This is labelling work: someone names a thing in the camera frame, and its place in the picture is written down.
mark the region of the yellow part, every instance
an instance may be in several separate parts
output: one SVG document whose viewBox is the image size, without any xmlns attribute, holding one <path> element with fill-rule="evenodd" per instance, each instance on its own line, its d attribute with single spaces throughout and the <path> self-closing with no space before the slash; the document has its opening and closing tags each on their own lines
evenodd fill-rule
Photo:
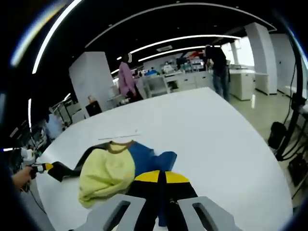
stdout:
<svg viewBox="0 0 308 231">
<path fill-rule="evenodd" d="M 118 154 L 95 149 L 85 161 L 79 178 L 79 202 L 86 208 L 123 193 L 133 182 L 135 163 L 126 149 Z"/>
<path fill-rule="evenodd" d="M 189 180 L 181 174 L 174 172 L 166 172 L 167 183 L 187 183 Z"/>
<path fill-rule="evenodd" d="M 45 164 L 45 167 L 46 167 L 46 170 L 48 171 L 48 170 L 50 170 L 50 169 L 53 168 L 53 165 L 52 165 L 52 164 L 49 164 L 49 163 L 46 163 L 46 164 Z"/>
<path fill-rule="evenodd" d="M 146 173 L 142 173 L 141 175 L 137 176 L 135 180 L 157 183 L 158 175 L 159 175 L 159 170 L 152 171 L 152 172 L 146 172 Z"/>
</svg>

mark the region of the human hand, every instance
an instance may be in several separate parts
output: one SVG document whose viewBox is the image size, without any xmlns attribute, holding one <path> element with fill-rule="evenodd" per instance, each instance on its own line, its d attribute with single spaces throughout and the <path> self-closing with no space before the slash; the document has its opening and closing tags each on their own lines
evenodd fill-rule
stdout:
<svg viewBox="0 0 308 231">
<path fill-rule="evenodd" d="M 31 170 L 32 170 L 31 167 L 26 166 L 24 169 L 12 175 L 13 183 L 17 189 L 20 189 L 28 181 L 31 181 L 31 175 L 30 175 Z"/>
</svg>

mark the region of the jeans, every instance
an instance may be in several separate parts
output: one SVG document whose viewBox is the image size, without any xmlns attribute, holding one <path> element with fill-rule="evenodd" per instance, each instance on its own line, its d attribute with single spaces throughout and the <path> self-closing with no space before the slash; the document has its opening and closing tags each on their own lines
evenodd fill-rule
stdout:
<svg viewBox="0 0 308 231">
<path fill-rule="evenodd" d="M 229 69 L 227 66 L 219 71 L 213 69 L 213 85 L 215 92 L 221 97 L 223 97 L 227 102 L 229 102 L 230 82 L 229 82 Z"/>
</svg>

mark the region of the white counter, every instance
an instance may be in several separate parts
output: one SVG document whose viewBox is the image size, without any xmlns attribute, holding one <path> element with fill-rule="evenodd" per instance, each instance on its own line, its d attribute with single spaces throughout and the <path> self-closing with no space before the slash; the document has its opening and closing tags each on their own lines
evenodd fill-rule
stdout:
<svg viewBox="0 0 308 231">
<path fill-rule="evenodd" d="M 156 153 L 178 154 L 173 171 L 186 176 L 199 196 L 234 215 L 243 231 L 277 231 L 292 216 L 284 174 L 262 137 L 230 104 L 209 88 L 166 94 L 105 111 L 64 131 L 40 157 L 74 168 L 98 139 L 132 138 Z M 61 183 L 37 175 L 38 191 L 56 231 L 85 223 L 90 210 L 78 202 L 78 179 Z"/>
</svg>

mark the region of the pink shirt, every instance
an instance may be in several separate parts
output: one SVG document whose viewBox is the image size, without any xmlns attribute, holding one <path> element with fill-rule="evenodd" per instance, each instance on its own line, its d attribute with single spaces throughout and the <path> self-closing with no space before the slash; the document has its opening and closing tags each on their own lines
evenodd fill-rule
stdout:
<svg viewBox="0 0 308 231">
<path fill-rule="evenodd" d="M 135 93 L 133 75 L 125 62 L 121 62 L 119 67 L 119 88 L 123 96 L 126 96 L 129 91 Z"/>
</svg>

